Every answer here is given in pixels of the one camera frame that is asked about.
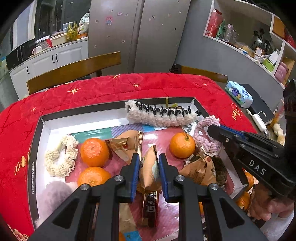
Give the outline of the person right hand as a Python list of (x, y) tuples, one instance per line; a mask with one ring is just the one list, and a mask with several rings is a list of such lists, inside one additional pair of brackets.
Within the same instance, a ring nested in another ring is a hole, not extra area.
[(258, 183), (254, 189), (254, 196), (249, 207), (249, 215), (258, 220), (269, 221), (273, 213), (281, 218), (289, 217), (295, 208), (295, 201), (287, 197), (272, 198), (271, 191)]

